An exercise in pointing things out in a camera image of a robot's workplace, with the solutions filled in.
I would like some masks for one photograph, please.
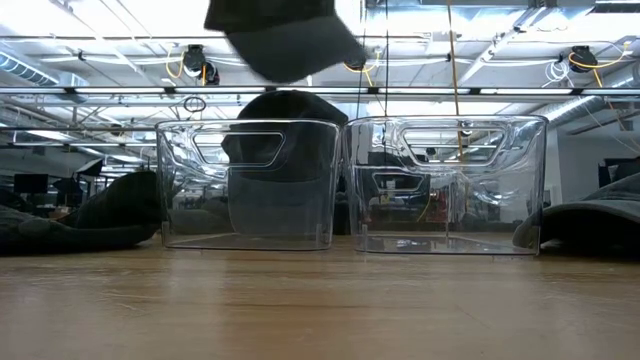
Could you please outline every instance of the cable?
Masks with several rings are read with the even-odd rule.
[[[371,81],[371,76],[369,76],[369,72],[364,73],[367,76],[367,81],[369,81],[369,86],[373,87],[373,81]]]
[[[385,0],[384,1],[384,12],[385,12],[385,21],[387,24],[389,24],[389,0]],[[387,34],[385,36],[386,41],[387,41],[387,64],[389,63],[389,53],[391,53],[391,48],[389,47],[389,26],[385,26],[387,29]],[[388,110],[389,110],[389,66],[386,67],[387,70],[387,75],[386,75],[386,91],[384,92],[384,116],[387,117],[388,115]],[[384,123],[384,129],[385,129],[385,133],[387,130],[387,123],[385,121]]]
[[[566,79],[569,76],[570,70],[571,69],[569,68],[569,65],[567,65],[567,63],[565,62],[554,62],[547,65],[547,67],[544,69],[544,75],[547,77],[547,80],[549,80],[549,82],[542,85],[542,87],[545,88],[552,83],[558,83]]]
[[[620,57],[618,59],[616,59],[616,60],[614,60],[612,62],[608,62],[608,63],[603,64],[603,65],[587,65],[587,64],[579,63],[579,62],[573,60],[573,55],[575,55],[574,52],[569,54],[569,61],[572,64],[576,64],[576,65],[578,65],[580,67],[583,67],[585,69],[603,69],[603,68],[609,67],[611,65],[615,65],[615,64],[619,63],[620,61],[622,61],[622,59],[625,57],[625,51],[627,50],[627,46],[628,46],[628,44],[625,43],[624,44],[624,50],[622,51],[622,54],[620,54]]]
[[[364,7],[364,18],[365,19],[367,18],[367,7],[366,6]],[[363,49],[366,49],[366,46],[365,46],[366,42],[367,42],[367,26],[365,24],[364,28],[362,29],[362,48]],[[363,73],[362,71],[358,71],[358,72],[360,73],[360,79],[358,80],[358,105],[356,105],[356,119],[358,119],[360,117],[360,95],[362,94],[362,91],[359,91],[359,90],[360,90],[360,87],[362,87],[362,73]]]
[[[376,52],[376,63],[375,63],[375,64],[373,64],[373,65],[371,65],[371,67],[370,67],[370,68],[368,68],[368,69],[353,70],[353,69],[351,69],[350,67],[348,67],[348,66],[347,66],[347,64],[345,64],[345,63],[342,63],[342,65],[344,65],[344,67],[345,67],[347,70],[351,71],[351,72],[355,72],[355,73],[368,73],[369,71],[371,71],[371,70],[375,69],[376,67],[378,67],[378,65],[380,65],[380,53]]]
[[[169,51],[167,52],[167,62],[165,64],[165,67],[167,68],[167,74],[169,74],[169,76],[171,76],[174,79],[178,79],[180,78],[180,76],[182,76],[182,68],[184,67],[184,51],[182,52],[182,55],[180,55],[180,70],[178,71],[178,75],[171,72],[171,69],[169,68],[170,58],[171,58],[171,49],[169,49]]]
[[[598,75],[598,70],[593,70],[593,75],[596,77],[596,81],[598,82],[598,86],[600,86],[601,88],[604,87],[604,86],[602,86],[602,80],[600,80],[600,75]]]
[[[427,209],[429,208],[429,204],[431,204],[431,194],[427,194],[427,206],[424,207],[424,210],[422,210],[422,213],[420,214],[416,222],[420,222],[420,220],[422,220],[422,217],[427,214]]]
[[[453,96],[454,96],[454,100],[455,100],[455,106],[456,106],[456,116],[460,116],[460,103],[459,103],[459,99],[458,99],[458,71],[456,69],[456,62],[455,62],[455,58],[456,58],[456,52],[455,52],[455,46],[453,45],[453,20],[451,18],[451,5],[453,3],[453,0],[447,0],[447,13],[449,15],[449,47],[451,49],[451,59],[453,59],[453,61],[451,61],[451,66],[452,66],[452,75],[453,75]],[[460,134],[460,131],[458,131],[458,152],[460,155],[460,161],[462,161],[462,135]]]
[[[600,86],[601,88],[604,87],[602,84],[602,80],[600,79],[600,75],[598,75],[598,70],[594,69],[593,70],[593,76],[596,78],[596,82],[598,83],[598,86]],[[613,105],[611,105],[610,102],[607,101],[607,104],[609,105],[609,108],[611,110],[613,110],[613,112],[616,115],[616,120],[618,120],[618,123],[620,124],[621,129],[624,129],[624,123],[622,122],[622,120],[620,119],[620,116],[618,115],[618,112],[616,111],[616,109],[613,107]],[[585,110],[587,110],[587,113],[589,114],[589,116],[591,116],[591,118],[596,122],[596,124],[598,124],[600,127],[604,127],[602,124],[600,124],[600,122],[596,119],[595,116],[593,116],[593,114],[591,114],[591,112],[589,111],[589,109],[584,106]],[[636,154],[639,154],[640,151],[633,149],[632,147],[630,147],[629,145],[627,145],[626,143],[624,143],[622,140],[618,139],[615,135],[610,134],[611,137],[616,140],[617,142],[619,142],[620,144],[624,145],[626,148],[632,150],[633,152],[635,152]],[[635,140],[633,140],[633,138],[629,138],[629,140],[631,140],[631,142],[638,147],[638,149],[640,149],[640,144],[638,144]]]

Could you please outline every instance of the black fabric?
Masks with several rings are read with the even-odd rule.
[[[274,91],[263,94],[250,102],[238,118],[310,119],[339,126],[348,121],[347,115],[333,105],[314,94],[300,91]],[[327,158],[327,155],[334,153],[332,147],[335,138],[333,132],[322,124],[239,124],[233,125],[231,131],[272,131],[284,136],[282,148],[277,147],[281,140],[272,136],[226,137],[222,142],[222,148],[229,156],[231,164],[267,163],[274,158],[277,162],[270,166],[273,171],[236,170],[232,175],[262,181],[301,182],[321,177],[332,165],[333,159]],[[279,149],[277,156],[274,149]]]
[[[534,217],[518,227],[516,246],[535,240]],[[581,201],[544,209],[540,243],[560,241],[574,249],[640,249],[640,174],[607,185]]]
[[[149,239],[155,225],[73,229],[0,205],[0,255],[100,251],[129,248]]]
[[[135,172],[116,179],[107,189],[60,220],[77,229],[106,229],[160,224],[162,213],[156,173]]]
[[[342,126],[348,117],[320,97],[300,91],[274,91],[249,103],[240,119],[309,119]],[[316,123],[240,124],[232,131],[273,131],[282,133],[285,141],[269,171],[233,168],[229,172],[229,208],[234,228],[245,233],[307,233],[316,231],[326,209],[335,206],[334,230],[344,234],[348,229],[345,201],[327,203],[327,184],[334,166],[335,130]],[[275,153],[273,140],[259,137],[227,137],[222,147],[231,164],[247,159],[266,162]],[[339,180],[344,191],[344,179]],[[288,228],[278,227],[278,217],[287,219]]]
[[[251,69],[276,83],[365,57],[330,0],[211,0],[204,26],[224,31]]]
[[[127,174],[59,221],[0,206],[0,254],[112,250],[149,239],[162,220],[153,172]]]

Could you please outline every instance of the baseball cap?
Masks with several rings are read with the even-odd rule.
[[[211,0],[205,28],[225,32],[251,69],[276,83],[365,56],[334,0]]]

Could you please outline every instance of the ceiling light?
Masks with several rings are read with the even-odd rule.
[[[70,146],[90,146],[90,147],[118,147],[117,143],[70,143]]]
[[[569,95],[573,89],[482,89],[482,95]]]
[[[69,135],[65,135],[63,133],[57,131],[48,131],[48,130],[30,130],[27,131],[29,134],[40,136],[43,138],[51,139],[51,140],[73,140],[73,137]]]
[[[176,87],[178,86],[175,82],[173,82],[173,80],[169,79],[169,78],[162,78],[161,79],[163,82],[169,83],[171,84],[171,86]]]
[[[55,87],[4,87],[0,94],[64,94],[63,88]]]
[[[176,88],[178,94],[255,94],[263,93],[263,87],[181,87]]]
[[[100,173],[100,176],[103,176],[103,177],[122,177],[124,175],[126,175],[126,174],[122,174],[122,173],[105,173],[105,172]]]
[[[76,88],[78,94],[162,94],[164,88],[157,87],[117,87],[117,88],[98,88],[86,87]]]
[[[78,149],[81,150],[81,151],[86,152],[87,154],[96,155],[96,156],[104,156],[103,153],[101,153],[99,151],[95,151],[93,149],[83,148],[83,147],[79,147]]]
[[[120,160],[120,161],[124,161],[124,162],[133,162],[133,163],[141,163],[144,162],[144,160],[140,159],[139,157],[135,157],[135,156],[128,156],[128,155],[109,155],[112,158],[116,159],[116,160]]]
[[[312,94],[357,94],[360,92],[366,92],[366,88],[343,88],[343,87],[278,87],[278,90],[282,91],[306,91]]]
[[[42,147],[61,147],[64,146],[62,143],[54,143],[54,142],[19,142],[19,143],[11,143],[13,146],[42,146]]]
[[[468,94],[470,89],[458,89],[458,94]],[[455,89],[452,88],[412,88],[412,87],[396,87],[381,88],[382,94],[430,94],[430,95],[453,95]]]
[[[640,89],[584,89],[582,95],[640,95]]]

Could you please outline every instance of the wooden table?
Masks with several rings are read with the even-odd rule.
[[[639,359],[640,266],[132,251],[0,258],[0,359]]]

